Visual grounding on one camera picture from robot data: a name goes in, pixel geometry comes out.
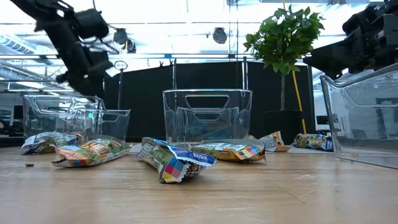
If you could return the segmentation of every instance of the colorful packaging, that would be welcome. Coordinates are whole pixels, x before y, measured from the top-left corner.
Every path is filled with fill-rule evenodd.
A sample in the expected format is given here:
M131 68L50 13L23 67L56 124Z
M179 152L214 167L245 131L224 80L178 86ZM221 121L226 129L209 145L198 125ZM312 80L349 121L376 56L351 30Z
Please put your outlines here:
M56 148L60 160L52 164L56 167L95 166L125 156L129 150L130 147L120 141L95 139L81 146Z
M285 146L280 131L268 134L260 138L260 140L264 143L266 150L269 152L287 152L290 149L290 147Z
M44 154L55 152L56 147L76 144L76 134L44 132L26 139L22 145L23 154Z
M190 150L193 152L212 155L217 159L225 161L254 162L265 159L264 147L259 147L255 144L230 144L228 142L220 141L199 144L197 146L191 147Z
M322 134L298 134L292 146L304 149L323 150L326 152L334 151L331 137Z
M137 159L155 167L162 184L181 182L184 178L197 176L216 163L213 156L180 149L165 141L142 138L141 144Z

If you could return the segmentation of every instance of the green leaves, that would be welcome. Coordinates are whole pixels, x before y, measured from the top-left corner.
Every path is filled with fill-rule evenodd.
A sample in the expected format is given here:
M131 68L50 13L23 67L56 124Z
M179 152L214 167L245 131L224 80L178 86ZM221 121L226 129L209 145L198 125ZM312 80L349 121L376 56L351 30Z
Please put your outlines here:
M278 35L280 32L280 26L274 26L271 28L271 32L273 35Z
M247 42L251 43L253 41L253 39L254 39L254 35L252 35L252 34L246 35L246 41Z
M279 69L279 64L278 63L273 63L272 68L274 69L274 72L277 73Z
M304 15L309 15L311 13L311 9L309 8L309 7L307 7L305 10L304 10Z
M292 11L291 5L287 11L278 9L262 22L256 33L246 35L243 45L256 60L264 62L264 68L272 65L275 72L299 72L295 66L297 59L313 50L313 41L324 29L318 15L311 14L309 7L297 12Z

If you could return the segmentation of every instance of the black partition wall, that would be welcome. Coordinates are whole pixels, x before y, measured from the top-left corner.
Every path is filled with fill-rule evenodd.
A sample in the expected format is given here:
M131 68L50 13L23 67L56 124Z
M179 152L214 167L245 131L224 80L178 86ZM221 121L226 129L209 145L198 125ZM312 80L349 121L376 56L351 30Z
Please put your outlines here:
M241 62L177 64L175 81L179 89L242 88ZM300 66L296 74L308 133L315 132L312 75ZM105 78L105 103L108 109L117 109L119 75ZM272 68L263 69L262 63L248 62L248 87L253 91L250 134L264 135L262 114L280 109L280 74ZM127 132L128 141L141 141L144 136L165 139L164 90L173 88L173 68L150 68L125 72L121 109L131 109ZM293 78L286 78L286 110L298 110Z
M186 63L176 67L179 89L242 88L242 62Z
M172 89L172 67L150 68L123 75L121 109L131 110L127 141L141 142L142 137L165 139L163 96ZM105 79L105 104L118 107L119 75Z
M315 111L313 107L312 74L307 66L298 66L296 72L303 116L307 133L315 133ZM272 67L264 69L264 64L248 62L248 86L253 91L250 133L261 138L264 133L263 112L280 110L280 73L275 74ZM285 80L285 110L299 110L293 76Z

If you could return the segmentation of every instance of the clear plastic bin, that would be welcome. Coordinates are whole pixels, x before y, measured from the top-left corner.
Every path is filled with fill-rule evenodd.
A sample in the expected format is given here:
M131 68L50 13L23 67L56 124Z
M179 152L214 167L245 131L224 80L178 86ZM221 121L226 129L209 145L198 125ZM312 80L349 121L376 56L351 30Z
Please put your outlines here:
M398 169L398 63L344 84L320 78L336 156Z
M80 133L126 140L130 111L105 110L96 97L24 96L24 138L43 133Z
M83 133L87 141L106 138L126 140L130 110L77 109L63 118L66 126Z
M202 140L249 136L252 91L163 91L167 141L188 147Z

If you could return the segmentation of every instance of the wooden table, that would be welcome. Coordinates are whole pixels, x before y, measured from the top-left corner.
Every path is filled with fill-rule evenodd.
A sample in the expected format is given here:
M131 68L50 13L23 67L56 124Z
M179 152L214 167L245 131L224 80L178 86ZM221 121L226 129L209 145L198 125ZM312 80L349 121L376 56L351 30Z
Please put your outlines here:
M160 184L133 155L86 169L54 154L0 149L0 223L398 223L398 171L333 154L219 161L182 184ZM25 163L34 163L26 168Z

